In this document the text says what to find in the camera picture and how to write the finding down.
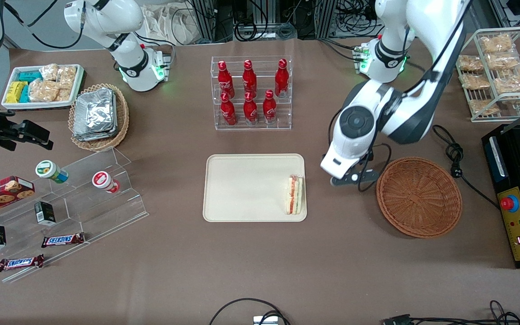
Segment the red bottle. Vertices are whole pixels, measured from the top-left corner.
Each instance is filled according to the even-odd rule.
[[[236,125],[236,123],[238,123],[238,117],[236,116],[234,104],[230,101],[228,93],[222,93],[220,99],[222,99],[220,109],[222,110],[222,116],[226,120],[227,125]]]
[[[252,61],[244,61],[244,74],[242,74],[244,80],[244,92],[252,94],[252,98],[256,98],[256,74],[252,70]]]
[[[244,99],[244,116],[246,117],[246,124],[256,125],[258,123],[258,114],[256,113],[256,103],[254,103],[254,97],[252,93],[245,93]]]
[[[235,95],[234,83],[232,82],[232,75],[226,68],[226,62],[218,62],[218,68],[220,70],[218,73],[218,83],[220,84],[220,89],[223,93],[227,93],[230,96],[230,99],[232,99]]]
[[[264,121],[266,124],[274,124],[276,122],[276,100],[274,99],[274,92],[266,90],[266,98],[262,103],[262,111],[264,111]]]
[[[286,97],[288,95],[288,69],[286,68],[286,59],[281,58],[278,61],[278,71],[276,72],[276,87],[274,92],[277,97]]]

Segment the red button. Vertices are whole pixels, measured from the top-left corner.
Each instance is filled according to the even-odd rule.
[[[510,210],[514,207],[515,203],[513,202],[513,200],[511,200],[511,198],[504,197],[501,199],[501,208],[503,208],[503,210]]]

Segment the table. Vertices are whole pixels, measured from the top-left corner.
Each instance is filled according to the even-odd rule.
[[[349,43],[361,43],[353,39]],[[423,45],[411,62],[430,66]],[[291,131],[217,132],[210,100],[210,57],[293,55]],[[295,325],[377,324],[386,317],[489,317],[489,300],[520,315],[520,270],[512,267],[501,216],[464,183],[459,224],[437,239],[400,234],[382,216],[374,190],[331,187],[320,169],[326,129],[362,76],[316,41],[227,43],[177,49],[170,81],[147,93],[127,87],[105,50],[10,50],[11,67],[78,63],[85,86],[111,83],[130,107],[130,129],[118,147],[132,160],[132,185],[150,216],[13,284],[0,283],[3,324],[207,324],[226,302],[256,297],[279,306]],[[404,90],[421,72],[408,67],[394,85]],[[70,142],[68,111],[18,113],[51,130],[54,149],[0,148],[0,179],[35,178],[43,159],[69,164],[90,152]],[[497,126],[471,123],[456,76],[435,123],[464,148],[466,177],[489,197],[480,138]],[[429,134],[392,145],[393,159],[420,156],[445,169],[445,144]],[[373,166],[385,153],[379,149]],[[305,158],[308,216],[300,223],[209,223],[202,218],[206,159],[219,153],[299,153]],[[217,324],[251,324],[268,309],[242,302]]]

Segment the beige tray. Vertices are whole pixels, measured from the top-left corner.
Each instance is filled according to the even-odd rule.
[[[306,185],[299,214],[286,214],[290,175],[305,177],[304,158],[288,154],[214,154],[206,164],[204,219],[208,222],[301,222],[306,218]]]

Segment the white tray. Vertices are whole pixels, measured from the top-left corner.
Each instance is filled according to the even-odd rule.
[[[6,103],[5,98],[9,91],[9,87],[11,86],[11,82],[18,81],[17,78],[19,77],[20,72],[25,71],[36,71],[39,70],[39,68],[42,67],[42,65],[35,65],[35,66],[18,66],[17,68],[13,68],[11,72],[11,76],[9,77],[8,84],[5,87],[5,93],[4,97],[1,99],[1,105],[7,109],[11,109],[13,111],[31,111],[31,110],[38,110],[38,109],[52,109],[55,107],[69,107],[72,105],[74,101],[76,101],[76,97],[78,96],[79,88],[81,85],[81,80],[83,78],[83,67],[79,64],[60,64],[60,65],[67,65],[67,66],[75,66],[76,67],[76,78],[74,80],[74,85],[72,86],[72,92],[70,94],[70,99],[67,101],[60,101],[60,102],[44,102],[44,103]]]
[[[208,222],[301,222],[306,218],[306,182],[299,214],[286,214],[288,177],[305,177],[304,158],[288,154],[214,154],[206,163],[204,219]]]

